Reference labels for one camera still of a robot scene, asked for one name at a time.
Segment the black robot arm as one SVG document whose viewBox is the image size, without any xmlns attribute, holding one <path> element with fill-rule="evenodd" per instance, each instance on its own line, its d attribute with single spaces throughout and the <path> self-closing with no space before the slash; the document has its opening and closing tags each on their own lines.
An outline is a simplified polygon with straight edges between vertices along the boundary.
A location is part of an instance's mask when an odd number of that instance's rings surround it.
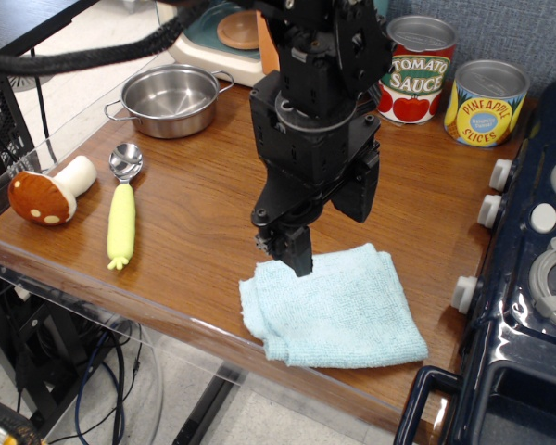
<svg viewBox="0 0 556 445">
<path fill-rule="evenodd" d="M 256 83 L 250 108 L 267 172 L 252 210 L 260 249 L 297 276 L 312 270 L 310 225 L 323 207 L 369 216 L 379 177 L 378 83 L 394 43 L 370 1 L 253 1 L 279 67 Z"/>
</svg>

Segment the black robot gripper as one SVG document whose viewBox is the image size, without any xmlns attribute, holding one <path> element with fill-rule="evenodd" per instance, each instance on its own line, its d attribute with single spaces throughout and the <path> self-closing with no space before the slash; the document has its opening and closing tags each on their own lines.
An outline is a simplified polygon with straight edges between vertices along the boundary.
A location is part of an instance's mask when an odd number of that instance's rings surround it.
<svg viewBox="0 0 556 445">
<path fill-rule="evenodd" d="M 325 118 L 295 108 L 274 71 L 250 93 L 251 117 L 266 184 L 252 214 L 257 247 L 297 277 L 313 268 L 310 229 L 327 202 L 357 223 L 369 217 L 379 180 L 375 134 L 381 122 L 345 102 Z"/>
</svg>

